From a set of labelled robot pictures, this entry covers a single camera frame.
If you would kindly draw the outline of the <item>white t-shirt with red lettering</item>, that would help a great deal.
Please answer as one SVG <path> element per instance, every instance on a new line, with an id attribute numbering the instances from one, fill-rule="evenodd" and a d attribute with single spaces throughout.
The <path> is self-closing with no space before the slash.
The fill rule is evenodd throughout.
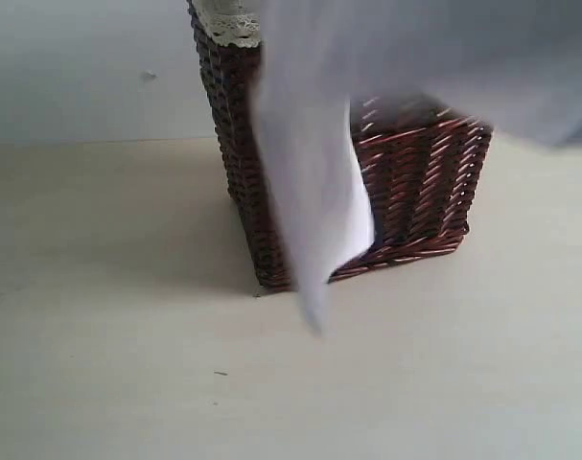
<path id="1" fill-rule="evenodd" d="M 252 124 L 308 324 L 374 241 L 351 102 L 427 95 L 506 134 L 582 145 L 582 1 L 266 1 Z"/>

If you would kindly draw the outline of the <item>dark brown wicker basket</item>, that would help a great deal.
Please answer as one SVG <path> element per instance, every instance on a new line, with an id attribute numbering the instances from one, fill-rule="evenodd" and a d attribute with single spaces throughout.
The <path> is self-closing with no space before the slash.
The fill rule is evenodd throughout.
<path id="1" fill-rule="evenodd" d="M 227 190 L 239 211 L 256 278 L 263 288 L 287 290 L 291 279 L 268 210 L 248 108 L 261 45 L 220 46 L 206 35 L 190 3 L 188 11 Z M 382 97 L 369 97 L 352 104 L 350 129 L 376 237 L 369 251 L 337 270 L 334 279 L 456 251 L 469 230 L 467 215 L 491 128 L 423 97 L 399 110 Z"/>

